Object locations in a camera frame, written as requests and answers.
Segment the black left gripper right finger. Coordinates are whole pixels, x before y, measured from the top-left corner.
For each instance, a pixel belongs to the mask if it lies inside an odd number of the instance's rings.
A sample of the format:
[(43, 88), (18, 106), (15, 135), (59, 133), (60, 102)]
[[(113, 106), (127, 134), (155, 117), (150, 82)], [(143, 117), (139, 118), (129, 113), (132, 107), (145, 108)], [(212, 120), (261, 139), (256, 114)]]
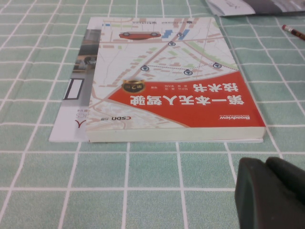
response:
[(305, 201), (305, 171), (278, 157), (269, 157), (266, 165), (301, 201)]

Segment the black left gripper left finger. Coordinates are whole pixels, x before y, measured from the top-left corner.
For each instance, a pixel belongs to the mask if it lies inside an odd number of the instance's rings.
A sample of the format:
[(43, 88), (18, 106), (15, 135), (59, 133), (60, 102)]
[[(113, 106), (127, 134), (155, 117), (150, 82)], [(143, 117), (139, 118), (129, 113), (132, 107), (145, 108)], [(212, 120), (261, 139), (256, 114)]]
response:
[(259, 159), (240, 159), (235, 204), (242, 229), (305, 227), (305, 202), (301, 202)]

